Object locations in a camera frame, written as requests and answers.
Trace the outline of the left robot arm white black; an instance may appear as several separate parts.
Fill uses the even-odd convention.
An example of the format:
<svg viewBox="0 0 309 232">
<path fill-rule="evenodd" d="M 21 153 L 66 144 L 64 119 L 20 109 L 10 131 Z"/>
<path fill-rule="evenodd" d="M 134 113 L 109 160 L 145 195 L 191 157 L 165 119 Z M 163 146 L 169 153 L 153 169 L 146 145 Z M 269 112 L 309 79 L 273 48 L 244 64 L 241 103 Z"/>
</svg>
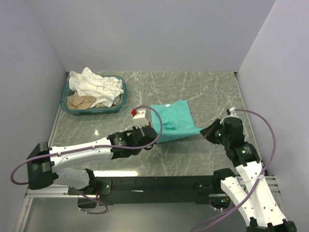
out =
<svg viewBox="0 0 309 232">
<path fill-rule="evenodd" d="M 73 165 L 128 158 L 142 149 L 151 149 L 156 138 L 156 131 L 145 126 L 79 145 L 49 147 L 47 143 L 39 143 L 27 158 L 28 187 L 39 190 L 58 184 L 91 194 L 98 187 L 94 172 L 76 170 Z"/>
</svg>

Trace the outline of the teal t shirt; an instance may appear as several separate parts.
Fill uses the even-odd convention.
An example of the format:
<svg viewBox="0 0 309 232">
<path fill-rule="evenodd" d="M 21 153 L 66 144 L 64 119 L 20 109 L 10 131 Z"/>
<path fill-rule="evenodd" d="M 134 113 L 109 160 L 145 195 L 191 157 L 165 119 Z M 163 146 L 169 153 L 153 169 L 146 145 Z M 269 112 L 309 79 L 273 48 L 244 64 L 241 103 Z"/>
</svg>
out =
<svg viewBox="0 0 309 232">
<path fill-rule="evenodd" d="M 195 126 L 187 100 L 171 104 L 151 105 L 162 120 L 162 133 L 158 143 L 169 142 L 198 135 L 201 128 Z"/>
</svg>

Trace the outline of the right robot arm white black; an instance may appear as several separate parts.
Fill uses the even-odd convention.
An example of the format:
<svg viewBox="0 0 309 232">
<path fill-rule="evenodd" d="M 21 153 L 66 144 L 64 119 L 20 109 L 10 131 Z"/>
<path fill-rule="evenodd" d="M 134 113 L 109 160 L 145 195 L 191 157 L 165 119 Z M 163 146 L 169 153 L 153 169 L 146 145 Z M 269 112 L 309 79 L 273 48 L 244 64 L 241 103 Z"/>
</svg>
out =
<svg viewBox="0 0 309 232">
<path fill-rule="evenodd" d="M 248 232 L 295 232 L 294 222 L 280 210 L 262 171 L 263 165 L 254 145 L 245 141 L 243 122 L 237 117 L 216 119 L 200 131 L 210 143 L 222 145 L 242 178 L 246 189 L 231 169 L 214 171 L 212 188 L 224 192 L 242 215 Z"/>
</svg>

